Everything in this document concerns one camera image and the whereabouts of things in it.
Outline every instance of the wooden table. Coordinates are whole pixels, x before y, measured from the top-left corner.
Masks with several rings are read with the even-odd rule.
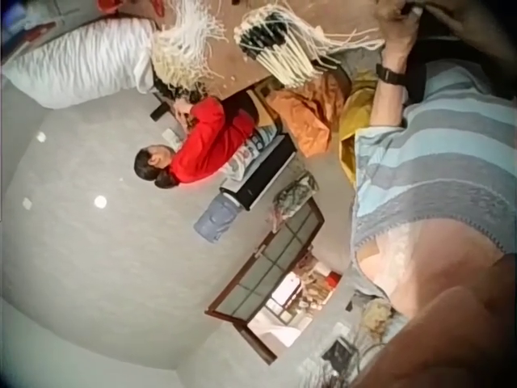
[[[248,86],[271,75],[258,62],[246,58],[233,40],[233,29],[242,21],[247,12],[259,8],[268,0],[242,0],[241,4],[232,6],[230,0],[205,0],[211,4],[212,12],[223,22],[226,28],[225,36],[228,41],[210,40],[212,57],[209,58],[210,68],[221,78],[207,80],[211,93],[222,99],[246,89]],[[376,27],[373,16],[375,0],[290,0],[289,6],[294,12],[312,24],[321,26],[329,34],[347,34]],[[133,4],[124,5],[120,11],[156,20],[160,25],[174,23],[174,12],[166,6],[166,14],[159,19],[153,12],[149,1],[140,0]],[[371,34],[372,39],[379,38],[378,33]]]

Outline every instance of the orange bag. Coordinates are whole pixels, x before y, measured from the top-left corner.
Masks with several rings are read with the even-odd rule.
[[[310,157],[327,151],[345,98],[334,75],[325,73],[298,89],[272,91],[266,102],[285,122],[300,152]]]

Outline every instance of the black watch strap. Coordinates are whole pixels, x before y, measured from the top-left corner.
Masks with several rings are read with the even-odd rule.
[[[401,86],[406,85],[406,75],[405,74],[395,73],[394,71],[392,71],[390,69],[386,69],[380,63],[377,63],[376,73],[377,73],[377,77],[379,77],[379,79],[382,82],[389,83],[390,85],[401,85]]]

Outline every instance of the white pillow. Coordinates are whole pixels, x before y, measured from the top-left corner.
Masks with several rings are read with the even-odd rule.
[[[104,19],[14,59],[2,73],[40,105],[66,108],[138,86],[153,87],[154,22]]]

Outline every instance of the blue striped shirt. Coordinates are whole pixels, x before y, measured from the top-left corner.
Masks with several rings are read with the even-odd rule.
[[[423,102],[403,112],[406,129],[356,134],[355,251],[431,218],[462,221],[502,251],[517,251],[517,109],[492,96],[476,71],[453,61],[429,64]]]

